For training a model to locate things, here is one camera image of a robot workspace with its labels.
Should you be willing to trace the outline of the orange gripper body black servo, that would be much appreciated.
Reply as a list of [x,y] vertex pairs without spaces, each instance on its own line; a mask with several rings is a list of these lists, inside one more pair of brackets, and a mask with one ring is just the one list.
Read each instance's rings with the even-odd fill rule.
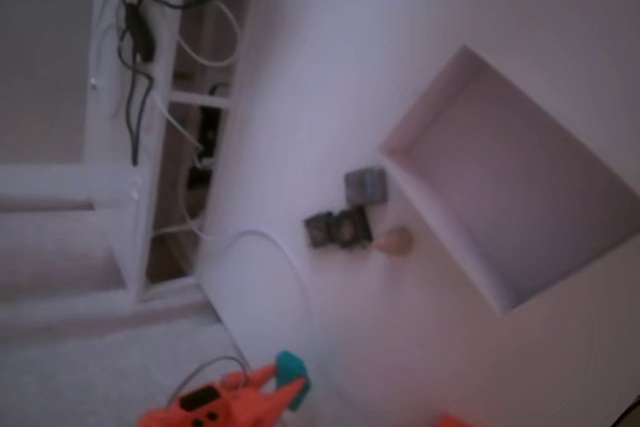
[[167,407],[142,414],[138,426],[258,426],[265,406],[261,389],[248,375],[232,372],[218,382],[178,394]]

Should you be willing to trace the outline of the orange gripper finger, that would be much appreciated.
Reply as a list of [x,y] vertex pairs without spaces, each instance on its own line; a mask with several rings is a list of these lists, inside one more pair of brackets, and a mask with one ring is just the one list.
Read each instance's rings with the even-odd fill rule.
[[261,389],[276,376],[277,366],[275,363],[263,365],[252,370],[247,377],[246,385],[254,389]]
[[275,426],[287,411],[295,412],[306,397],[306,376],[275,376],[276,389],[265,397],[260,426]]

